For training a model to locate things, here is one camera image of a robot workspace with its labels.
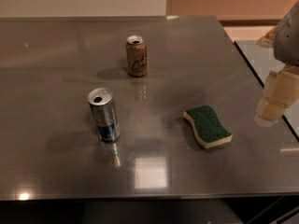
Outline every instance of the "can top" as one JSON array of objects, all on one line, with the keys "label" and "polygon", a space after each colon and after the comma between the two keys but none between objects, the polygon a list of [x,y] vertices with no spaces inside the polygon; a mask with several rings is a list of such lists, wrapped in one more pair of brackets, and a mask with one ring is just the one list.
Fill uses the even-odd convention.
[{"label": "can top", "polygon": [[91,105],[105,105],[113,99],[113,93],[108,88],[98,88],[91,91],[87,99]]},{"label": "can top", "polygon": [[132,45],[138,45],[144,42],[144,39],[141,35],[131,35],[127,38],[127,42]]}]

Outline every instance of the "wall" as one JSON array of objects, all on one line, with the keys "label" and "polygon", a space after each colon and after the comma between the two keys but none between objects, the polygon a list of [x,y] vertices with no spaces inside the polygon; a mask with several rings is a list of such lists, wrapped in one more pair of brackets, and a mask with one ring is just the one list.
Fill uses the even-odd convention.
[{"label": "wall", "polygon": [[281,19],[296,0],[167,0],[167,14],[215,14],[220,20]]},{"label": "wall", "polygon": [[0,0],[0,17],[165,15],[166,0]]}]

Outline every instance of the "energy drink can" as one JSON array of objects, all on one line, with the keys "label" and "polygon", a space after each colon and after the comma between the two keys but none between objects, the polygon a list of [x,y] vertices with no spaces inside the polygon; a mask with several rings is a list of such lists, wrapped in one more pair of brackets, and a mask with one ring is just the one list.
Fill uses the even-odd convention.
[{"label": "energy drink can", "polygon": [[127,38],[128,73],[133,77],[147,74],[147,43],[141,35],[131,35]]},{"label": "energy drink can", "polygon": [[100,139],[104,142],[115,141],[120,136],[120,127],[112,91],[107,88],[95,89],[89,93],[88,102]]}]

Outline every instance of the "green sponge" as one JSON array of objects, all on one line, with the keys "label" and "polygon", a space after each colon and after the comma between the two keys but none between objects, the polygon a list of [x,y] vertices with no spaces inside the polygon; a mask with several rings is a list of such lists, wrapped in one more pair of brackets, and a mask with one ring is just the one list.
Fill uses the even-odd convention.
[{"label": "green sponge", "polygon": [[232,134],[223,128],[216,112],[208,105],[189,109],[183,117],[192,125],[196,141],[204,148],[232,141]]}]

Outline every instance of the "brown can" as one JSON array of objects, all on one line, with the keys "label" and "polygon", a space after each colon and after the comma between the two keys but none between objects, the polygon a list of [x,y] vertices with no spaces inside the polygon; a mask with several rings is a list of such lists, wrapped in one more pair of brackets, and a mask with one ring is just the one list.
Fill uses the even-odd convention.
[{"label": "brown can", "polygon": [[127,38],[128,73],[133,77],[147,74],[147,44],[140,35]]}]

